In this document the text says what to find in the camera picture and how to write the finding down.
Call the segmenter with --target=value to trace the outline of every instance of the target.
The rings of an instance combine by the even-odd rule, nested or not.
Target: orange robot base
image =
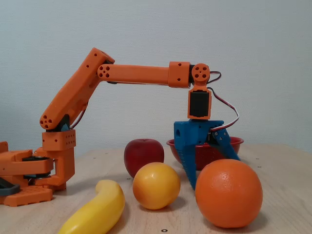
[[[66,189],[66,181],[75,174],[75,130],[42,133],[42,148],[8,151],[7,142],[0,142],[0,177],[20,185],[20,192],[0,196],[0,204],[11,207],[28,205],[53,199],[53,192]],[[26,161],[39,156],[43,160]],[[49,173],[55,164],[56,174],[39,179],[25,179],[24,175]]]

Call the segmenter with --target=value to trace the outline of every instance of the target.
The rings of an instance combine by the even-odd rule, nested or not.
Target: wire
[[[80,120],[82,119],[84,113],[85,113],[86,110],[87,110],[87,106],[88,106],[88,103],[87,103],[87,105],[86,105],[86,109],[84,109],[84,110],[81,112],[81,114],[80,114],[78,120],[70,127],[70,129],[74,129],[74,128],[77,126],[77,124],[79,124]]]
[[[212,83],[212,82],[217,81],[217,80],[220,79],[221,76],[222,76],[222,75],[221,75],[221,72],[218,72],[218,71],[211,71],[210,74],[219,74],[219,76],[218,76],[217,78],[213,79],[213,80],[208,81],[207,84],[210,84],[210,83]]]
[[[211,87],[207,87],[207,88],[210,89],[210,90],[213,92],[214,96],[215,96],[219,101],[221,101],[221,102],[223,102],[224,104],[226,104],[227,106],[231,107],[231,108],[235,111],[235,113],[236,113],[236,115],[237,115],[237,118],[234,119],[232,122],[230,122],[230,123],[228,123],[228,124],[226,124],[226,125],[222,125],[222,126],[216,127],[216,128],[211,128],[210,131],[211,131],[211,132],[215,132],[215,131],[218,131],[218,130],[221,130],[221,129],[225,129],[225,128],[231,127],[231,126],[232,126],[233,124],[235,124],[235,123],[238,121],[238,119],[239,119],[239,113],[238,113],[237,109],[236,109],[233,105],[231,105],[230,103],[228,103],[226,100],[220,98],[220,97],[215,93],[215,91],[213,90],[213,88],[211,88]]]

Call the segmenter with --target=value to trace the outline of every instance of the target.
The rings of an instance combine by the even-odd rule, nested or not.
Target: orange robotic arm
[[[78,115],[86,109],[88,101],[101,81],[111,83],[159,84],[173,88],[194,89],[189,93],[189,118],[209,119],[211,108],[211,92],[206,84],[210,77],[209,67],[205,64],[192,66],[189,62],[170,62],[169,67],[149,67],[133,65],[116,65],[115,60],[99,49],[93,48],[84,62],[66,82],[52,100],[40,118],[40,125],[47,131],[59,132],[66,121],[73,124]],[[204,105],[206,114],[192,115],[191,94],[202,91],[208,94]]]
[[[205,64],[191,65],[189,62],[170,62],[169,67],[150,67],[116,65],[115,60],[99,49],[93,48],[78,70],[58,92],[40,118],[40,125],[46,131],[42,133],[42,148],[33,154],[41,158],[30,157],[34,162],[19,162],[14,154],[7,161],[9,172],[0,174],[0,178],[11,182],[23,181],[23,186],[36,188],[36,192],[26,191],[21,195],[8,196],[0,203],[14,206],[52,199],[54,190],[66,188],[75,173],[74,147],[76,131],[74,121],[84,113],[88,101],[101,81],[127,84],[159,84],[173,88],[190,88],[188,118],[209,119],[211,91],[206,87],[210,78],[209,67]],[[55,163],[56,174],[39,175],[30,185],[23,175],[15,175],[20,166],[32,165],[32,170],[25,173],[46,173]]]

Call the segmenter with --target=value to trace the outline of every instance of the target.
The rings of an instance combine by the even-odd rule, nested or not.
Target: robotic arm
[[[59,132],[64,124],[73,124],[86,109],[101,81],[115,84],[159,84],[173,88],[190,88],[194,84],[189,92],[188,118],[210,118],[211,91],[206,87],[210,70],[207,65],[170,62],[169,67],[149,67],[116,65],[114,62],[109,55],[93,48],[42,114],[41,127],[48,132]]]
[[[174,124],[175,147],[193,188],[196,184],[196,145],[207,142],[217,147],[226,158],[239,160],[230,145],[227,126],[222,126],[223,121],[209,120],[212,92],[207,84],[219,79],[221,74],[219,78],[209,81],[210,73],[213,72],[203,63],[191,65],[189,62],[170,62],[169,67],[114,63],[115,60],[109,55],[93,48],[42,114],[40,125],[46,130],[42,133],[42,148],[37,149],[33,155],[31,151],[6,150],[2,153],[10,163],[7,163],[9,170],[5,174],[0,172],[0,188],[6,188],[6,197],[0,197],[0,203],[16,206],[51,200],[53,191],[66,188],[66,181],[75,173],[76,132],[73,128],[82,118],[91,95],[101,81],[111,84],[158,84],[173,88],[190,88],[193,85],[188,95],[190,120]],[[53,162],[56,174],[49,176]],[[19,167],[32,166],[27,173],[33,174],[33,177],[25,175],[25,170],[16,170],[17,164]],[[21,189],[14,187],[14,184],[19,184]]]

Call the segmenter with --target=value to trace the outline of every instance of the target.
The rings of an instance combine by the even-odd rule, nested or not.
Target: apple
[[[153,139],[135,139],[130,141],[123,155],[126,169],[132,178],[146,164],[164,162],[164,159],[164,148],[157,140]]]

